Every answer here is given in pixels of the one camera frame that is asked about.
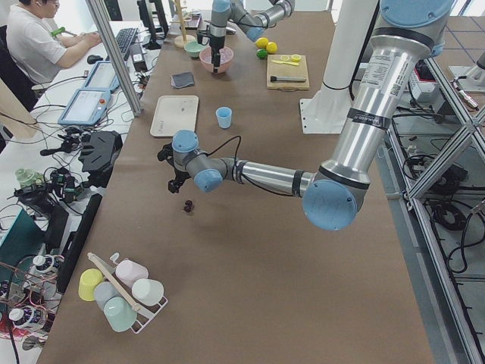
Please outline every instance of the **black hair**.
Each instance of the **black hair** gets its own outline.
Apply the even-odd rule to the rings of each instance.
[[[18,0],[19,2],[21,2],[22,4],[24,5],[30,5],[32,4],[32,0]],[[41,0],[44,4],[47,4],[47,0]]]

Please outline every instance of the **white tray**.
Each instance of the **white tray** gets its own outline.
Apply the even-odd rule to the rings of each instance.
[[[197,96],[162,96],[158,99],[150,134],[172,137],[179,130],[196,130]]]

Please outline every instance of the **man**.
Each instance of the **man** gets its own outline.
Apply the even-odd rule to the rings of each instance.
[[[51,35],[42,19],[52,19],[58,0],[19,0],[7,19],[7,46],[17,66],[34,83],[51,82],[62,68],[79,61],[101,42],[97,33],[80,36]]]

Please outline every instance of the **blue joint cap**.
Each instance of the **blue joint cap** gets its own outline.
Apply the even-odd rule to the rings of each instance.
[[[212,11],[224,13],[230,8],[230,0],[214,0],[212,2]]]
[[[340,230],[357,215],[355,197],[334,180],[316,180],[303,195],[303,211],[308,220],[324,230]]]
[[[177,131],[172,139],[172,148],[178,153],[189,153],[199,146],[197,134],[190,130]]]
[[[258,40],[258,38],[261,38],[261,36],[264,33],[264,28],[261,27],[252,27],[251,29],[248,30],[246,33],[246,36],[252,41],[255,42]]]
[[[211,192],[222,184],[222,176],[217,169],[205,169],[194,177],[194,182],[202,192]]]
[[[453,0],[381,0],[380,14],[395,27],[419,28],[447,16],[452,5]]]
[[[443,52],[444,46],[445,46],[444,42],[441,44],[436,44],[433,47],[433,50],[431,51],[431,57],[436,57],[437,55],[440,55]]]

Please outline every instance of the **pink bowl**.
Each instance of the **pink bowl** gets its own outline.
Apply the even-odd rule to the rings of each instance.
[[[200,62],[202,66],[209,71],[214,73],[214,65],[211,63],[211,47],[201,50],[199,53]],[[217,69],[218,74],[223,74],[229,68],[234,58],[234,52],[229,47],[224,47],[221,49],[221,66]]]

